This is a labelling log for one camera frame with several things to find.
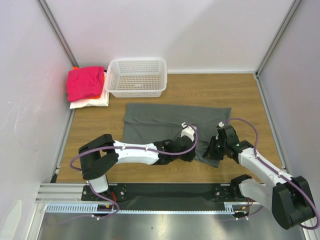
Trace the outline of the grey t shirt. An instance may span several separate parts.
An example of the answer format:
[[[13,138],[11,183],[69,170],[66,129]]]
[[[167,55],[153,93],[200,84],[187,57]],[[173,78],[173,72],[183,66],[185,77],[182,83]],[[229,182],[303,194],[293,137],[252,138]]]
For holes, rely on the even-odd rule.
[[[203,157],[210,140],[218,134],[217,125],[231,116],[229,107],[128,103],[124,115],[122,141],[129,144],[147,144],[175,140],[180,136],[182,123],[195,126],[198,143],[195,160],[219,167],[219,160]]]

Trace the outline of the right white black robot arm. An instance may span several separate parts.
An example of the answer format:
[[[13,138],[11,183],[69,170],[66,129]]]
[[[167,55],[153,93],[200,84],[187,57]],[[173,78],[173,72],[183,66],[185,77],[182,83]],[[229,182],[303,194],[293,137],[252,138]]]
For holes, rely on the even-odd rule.
[[[231,197],[236,201],[255,200],[271,211],[283,229],[320,218],[308,181],[277,168],[257,151],[255,144],[240,141],[231,125],[219,123],[217,135],[211,138],[204,155],[211,160],[228,157],[253,172],[262,182],[246,174],[236,177],[231,181]]]

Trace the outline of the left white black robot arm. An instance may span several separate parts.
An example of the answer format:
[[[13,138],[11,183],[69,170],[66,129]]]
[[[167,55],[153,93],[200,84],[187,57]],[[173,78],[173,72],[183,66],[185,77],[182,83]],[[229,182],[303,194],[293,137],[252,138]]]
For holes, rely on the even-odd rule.
[[[113,140],[104,134],[78,149],[82,178],[93,187],[99,200],[110,195],[106,173],[117,164],[168,165],[176,159],[191,162],[195,157],[196,136],[182,135],[148,144],[131,144]]]

